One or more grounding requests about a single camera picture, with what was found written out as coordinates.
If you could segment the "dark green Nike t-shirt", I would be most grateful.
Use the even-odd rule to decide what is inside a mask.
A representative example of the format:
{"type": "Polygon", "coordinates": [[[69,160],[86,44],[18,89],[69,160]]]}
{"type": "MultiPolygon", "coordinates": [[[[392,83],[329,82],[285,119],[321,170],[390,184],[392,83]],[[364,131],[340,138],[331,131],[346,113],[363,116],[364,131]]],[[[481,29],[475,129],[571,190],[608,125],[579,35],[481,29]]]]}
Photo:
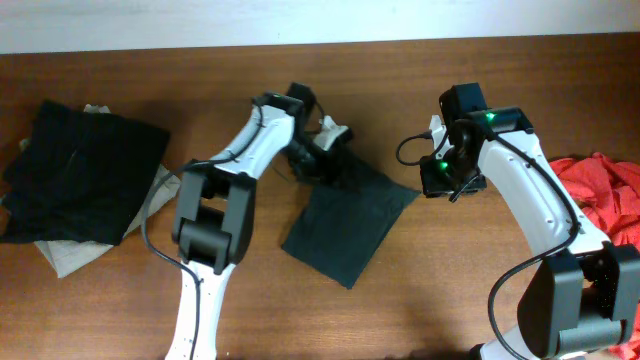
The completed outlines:
{"type": "Polygon", "coordinates": [[[351,151],[344,159],[340,182],[313,188],[282,249],[351,289],[420,192],[394,182],[351,151]]]}

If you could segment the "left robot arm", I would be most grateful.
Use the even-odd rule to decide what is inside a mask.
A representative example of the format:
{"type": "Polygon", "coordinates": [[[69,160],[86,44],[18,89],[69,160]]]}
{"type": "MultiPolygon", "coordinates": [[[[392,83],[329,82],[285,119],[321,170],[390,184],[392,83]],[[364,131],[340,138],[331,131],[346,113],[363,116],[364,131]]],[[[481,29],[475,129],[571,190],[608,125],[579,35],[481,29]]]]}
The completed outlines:
{"type": "Polygon", "coordinates": [[[182,287],[168,358],[216,358],[225,291],[250,244],[257,182],[272,160],[284,154],[300,181],[336,183],[339,153],[353,133],[326,113],[319,129],[307,129],[320,108],[304,84],[266,92],[253,99],[249,120],[223,151],[186,166],[172,229],[182,287]]]}

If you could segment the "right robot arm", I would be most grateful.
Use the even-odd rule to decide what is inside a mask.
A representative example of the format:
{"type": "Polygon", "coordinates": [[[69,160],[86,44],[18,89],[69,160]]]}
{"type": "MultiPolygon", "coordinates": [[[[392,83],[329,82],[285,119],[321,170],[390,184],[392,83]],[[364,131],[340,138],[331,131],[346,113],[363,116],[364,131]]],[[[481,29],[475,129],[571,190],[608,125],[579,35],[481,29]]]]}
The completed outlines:
{"type": "Polygon", "coordinates": [[[517,323],[471,349],[473,359],[578,359],[628,342],[639,302],[639,252],[616,245],[570,197],[553,173],[531,122],[518,107],[491,108],[476,83],[454,85],[439,98],[425,138],[434,151],[419,161],[428,198],[482,191],[493,184],[508,205],[531,258],[501,275],[536,272],[517,306],[517,323]]]}

